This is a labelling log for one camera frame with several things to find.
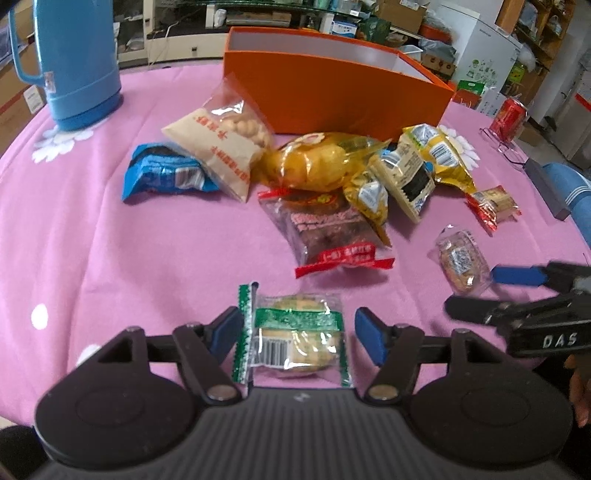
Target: orange crate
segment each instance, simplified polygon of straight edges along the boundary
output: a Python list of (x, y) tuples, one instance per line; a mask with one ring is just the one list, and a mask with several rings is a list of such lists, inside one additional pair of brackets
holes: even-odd
[(398, 139), (438, 125), (453, 90), (392, 48), (313, 31), (233, 27), (224, 74), (233, 74), (282, 134), (338, 131)]

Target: blue gripper pad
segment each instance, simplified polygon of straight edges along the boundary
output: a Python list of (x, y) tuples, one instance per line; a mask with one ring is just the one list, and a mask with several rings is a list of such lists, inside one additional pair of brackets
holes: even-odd
[(355, 334), (374, 365), (378, 367), (384, 364), (388, 356), (388, 350), (384, 345), (385, 328), (381, 320), (368, 309), (361, 308), (355, 312)]
[(227, 309), (210, 325), (213, 328), (213, 332), (209, 352), (216, 358), (219, 364), (224, 361), (234, 344), (240, 338), (243, 325), (244, 317), (242, 312), (236, 307)]
[(495, 283), (504, 283), (506, 285), (539, 287), (548, 281), (548, 277), (539, 267), (503, 267), (497, 265), (492, 269), (491, 274)]

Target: white sticker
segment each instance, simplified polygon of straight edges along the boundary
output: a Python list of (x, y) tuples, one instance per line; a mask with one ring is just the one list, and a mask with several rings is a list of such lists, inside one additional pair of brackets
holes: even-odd
[(43, 108), (43, 98), (36, 85), (30, 86), (22, 95), (25, 97), (27, 106), (33, 115)]
[(455, 167), (459, 164), (456, 156), (445, 142), (435, 144), (429, 153), (435, 158), (437, 165), (442, 165), (443, 167)]
[(43, 74), (45, 78), (45, 90), (47, 93), (55, 93), (56, 92), (56, 80), (53, 76), (53, 72), (45, 72)]
[(384, 187), (378, 181), (373, 181), (359, 189), (359, 200), (367, 205), (373, 213), (378, 213), (379, 200)]
[(400, 5), (402, 5), (403, 7), (410, 8), (411, 10), (414, 10), (415, 12), (418, 10), (418, 3), (416, 3), (416, 2), (409, 2), (408, 0), (400, 0)]

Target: person's hand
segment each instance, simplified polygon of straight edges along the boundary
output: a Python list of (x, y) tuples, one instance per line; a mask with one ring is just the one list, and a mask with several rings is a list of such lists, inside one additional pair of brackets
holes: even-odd
[(591, 384), (591, 380), (585, 384), (581, 378), (579, 370), (577, 370), (577, 361), (574, 355), (570, 355), (566, 359), (564, 367), (574, 370), (573, 376), (570, 378), (569, 400), (574, 405), (574, 415), (579, 428), (581, 428), (589, 422), (589, 411), (591, 406), (589, 384)]

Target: glass shelf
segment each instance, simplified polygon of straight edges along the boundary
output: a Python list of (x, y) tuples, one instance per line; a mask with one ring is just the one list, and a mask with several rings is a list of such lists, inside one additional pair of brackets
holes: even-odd
[[(316, 0), (316, 5), (322, 3), (323, 0)], [(295, 3), (295, 2), (272, 2), (272, 1), (248, 1), (248, 0), (193, 0), (193, 1), (182, 1), (177, 4), (179, 7), (183, 5), (185, 7), (192, 5), (194, 7), (198, 7), (200, 5), (218, 5), (220, 7), (238, 7), (238, 8), (268, 8), (268, 9), (276, 9), (276, 10), (289, 10), (289, 11), (298, 11), (298, 12), (305, 12), (309, 14), (335, 14), (335, 15), (344, 15), (350, 18), (358, 18), (364, 19), (369, 18), (369, 14), (359, 12), (354, 9), (331, 9), (331, 8), (321, 8), (319, 6), (304, 5), (303, 3)]]

